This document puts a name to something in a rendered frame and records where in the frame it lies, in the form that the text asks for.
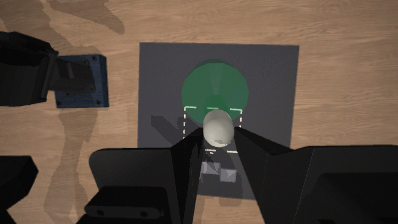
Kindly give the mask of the green glass bottle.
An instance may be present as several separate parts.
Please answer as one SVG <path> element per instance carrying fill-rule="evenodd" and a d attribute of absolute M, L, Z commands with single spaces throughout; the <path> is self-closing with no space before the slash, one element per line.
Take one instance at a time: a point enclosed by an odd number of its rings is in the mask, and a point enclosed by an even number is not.
<path fill-rule="evenodd" d="M 228 145 L 234 137 L 232 121 L 247 105 L 246 79 L 221 59 L 198 63 L 184 81 L 181 97 L 187 114 L 203 124 L 206 141 L 215 147 Z"/>

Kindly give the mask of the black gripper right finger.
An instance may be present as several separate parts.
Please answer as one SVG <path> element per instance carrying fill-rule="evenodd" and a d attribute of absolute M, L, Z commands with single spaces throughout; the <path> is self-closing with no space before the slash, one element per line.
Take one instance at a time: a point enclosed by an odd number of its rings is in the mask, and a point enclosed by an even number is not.
<path fill-rule="evenodd" d="M 398 173 L 398 145 L 293 150 L 241 127 L 234 131 L 236 149 L 264 224 L 304 224 L 322 173 Z"/>

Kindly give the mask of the dark grey flat mat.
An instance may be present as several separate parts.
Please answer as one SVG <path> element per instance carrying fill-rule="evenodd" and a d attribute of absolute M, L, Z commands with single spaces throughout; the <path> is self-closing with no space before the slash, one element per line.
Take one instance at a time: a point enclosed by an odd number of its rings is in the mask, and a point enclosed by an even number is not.
<path fill-rule="evenodd" d="M 190 117 L 181 90 L 192 69 L 207 59 L 221 59 L 246 79 L 247 105 L 232 123 L 291 148 L 298 45 L 139 42 L 137 148 L 170 148 L 203 124 Z M 256 200 L 239 158 L 234 137 L 205 154 L 230 155 L 236 182 L 201 173 L 197 195 Z"/>

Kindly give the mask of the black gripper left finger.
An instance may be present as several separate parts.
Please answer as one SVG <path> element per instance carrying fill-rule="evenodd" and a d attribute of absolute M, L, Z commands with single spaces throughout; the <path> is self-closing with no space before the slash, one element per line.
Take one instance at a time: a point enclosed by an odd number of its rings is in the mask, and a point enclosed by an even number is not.
<path fill-rule="evenodd" d="M 192 224 L 204 152 L 203 127 L 170 148 L 105 148 L 89 158 L 98 189 L 163 187 L 172 224 Z"/>

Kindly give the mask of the grey posts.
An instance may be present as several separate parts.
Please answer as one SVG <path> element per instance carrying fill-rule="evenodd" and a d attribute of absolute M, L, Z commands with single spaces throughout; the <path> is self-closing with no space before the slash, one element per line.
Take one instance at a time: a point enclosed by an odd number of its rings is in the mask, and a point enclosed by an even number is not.
<path fill-rule="evenodd" d="M 220 161 L 220 181 L 236 182 L 236 168 L 230 155 L 219 155 Z"/>

